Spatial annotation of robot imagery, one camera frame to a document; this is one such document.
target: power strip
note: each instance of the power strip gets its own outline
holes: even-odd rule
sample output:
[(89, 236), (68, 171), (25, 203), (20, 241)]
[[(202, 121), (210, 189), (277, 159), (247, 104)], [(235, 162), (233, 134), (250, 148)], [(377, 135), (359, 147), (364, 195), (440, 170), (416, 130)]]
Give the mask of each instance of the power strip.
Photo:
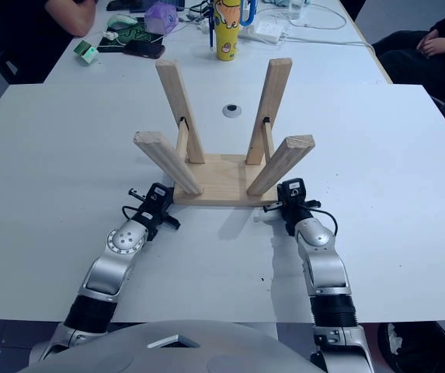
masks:
[(268, 43), (277, 44), (283, 35), (284, 28), (271, 22), (258, 22), (255, 25), (243, 27), (239, 31), (239, 37), (243, 39), (251, 39), (257, 41), (266, 41)]

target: blue handle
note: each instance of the blue handle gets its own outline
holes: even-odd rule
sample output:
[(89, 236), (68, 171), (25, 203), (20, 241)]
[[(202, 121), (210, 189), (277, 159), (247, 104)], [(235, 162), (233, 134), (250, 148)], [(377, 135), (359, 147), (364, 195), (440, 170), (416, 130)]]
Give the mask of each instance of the blue handle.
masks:
[(258, 0), (250, 0), (250, 14), (248, 15), (248, 19), (245, 21), (243, 19), (243, 12), (246, 1), (247, 0), (241, 0), (241, 15), (239, 16), (239, 24), (242, 26), (250, 26), (252, 24), (256, 14), (256, 2)]

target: wooden leg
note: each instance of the wooden leg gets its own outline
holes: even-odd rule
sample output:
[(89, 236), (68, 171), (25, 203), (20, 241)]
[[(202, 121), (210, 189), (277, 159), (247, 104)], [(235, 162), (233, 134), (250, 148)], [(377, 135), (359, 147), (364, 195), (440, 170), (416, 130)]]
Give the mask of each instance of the wooden leg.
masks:
[(176, 150), (160, 132), (136, 132), (134, 143), (155, 162), (187, 194), (202, 194), (203, 188), (196, 181)]
[(158, 60), (156, 68), (176, 123), (179, 125), (183, 118), (186, 121), (189, 130), (187, 145), (189, 161), (191, 163), (205, 163), (200, 137), (196, 130), (194, 115), (189, 104), (179, 66), (174, 61)]
[(263, 120), (262, 136), (263, 151), (266, 154), (266, 162), (269, 162), (270, 158), (274, 154), (274, 140), (272, 138), (272, 126), (267, 118)]
[(252, 185), (249, 186), (248, 194), (251, 196), (264, 194), (314, 147), (315, 142), (311, 135), (285, 138)]
[(188, 147), (189, 130), (186, 121), (181, 119), (179, 123), (179, 134), (177, 135), (176, 152), (181, 159), (186, 159), (186, 150)]
[(269, 61), (266, 80), (263, 84), (262, 96), (260, 97), (259, 110), (256, 114), (253, 126), (252, 139), (246, 155), (247, 165), (259, 165), (262, 163), (264, 152), (262, 139), (262, 125), (265, 118), (269, 118), (272, 128), (276, 120), (277, 111), (283, 98), (287, 78), (290, 75), (291, 58), (277, 58)]

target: purple object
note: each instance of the purple object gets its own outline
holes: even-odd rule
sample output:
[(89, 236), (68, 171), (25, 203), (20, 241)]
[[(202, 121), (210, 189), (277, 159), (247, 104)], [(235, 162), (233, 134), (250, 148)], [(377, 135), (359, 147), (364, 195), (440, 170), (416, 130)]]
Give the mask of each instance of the purple object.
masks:
[(172, 4), (156, 2), (144, 14), (146, 31), (166, 35), (179, 23), (176, 7)]

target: person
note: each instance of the person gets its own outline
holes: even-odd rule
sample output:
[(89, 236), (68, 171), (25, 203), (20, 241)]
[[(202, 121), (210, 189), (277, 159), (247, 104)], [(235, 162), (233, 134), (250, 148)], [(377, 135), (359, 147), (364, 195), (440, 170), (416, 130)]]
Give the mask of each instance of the person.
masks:
[(398, 31), (373, 44), (393, 83), (420, 84), (445, 100), (445, 19), (427, 31)]
[(43, 82), (72, 37), (89, 32), (95, 12), (95, 0), (0, 0), (18, 80)]
[(366, 0), (340, 0), (350, 18), (355, 21)]

